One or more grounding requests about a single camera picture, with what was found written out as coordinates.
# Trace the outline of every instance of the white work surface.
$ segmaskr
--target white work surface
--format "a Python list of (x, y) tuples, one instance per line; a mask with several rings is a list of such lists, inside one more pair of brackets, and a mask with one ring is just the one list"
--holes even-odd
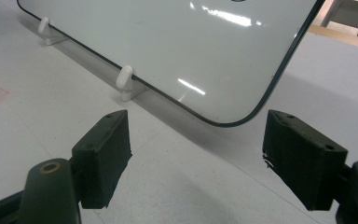
[(358, 48), (307, 34), (260, 114), (222, 129), (153, 91), (131, 102), (118, 70), (70, 41), (46, 47), (38, 21), (0, 0), (0, 199), (72, 146), (103, 115), (127, 109), (131, 158), (107, 209), (83, 223), (335, 223), (308, 212), (262, 160), (269, 109), (296, 115), (358, 161)]

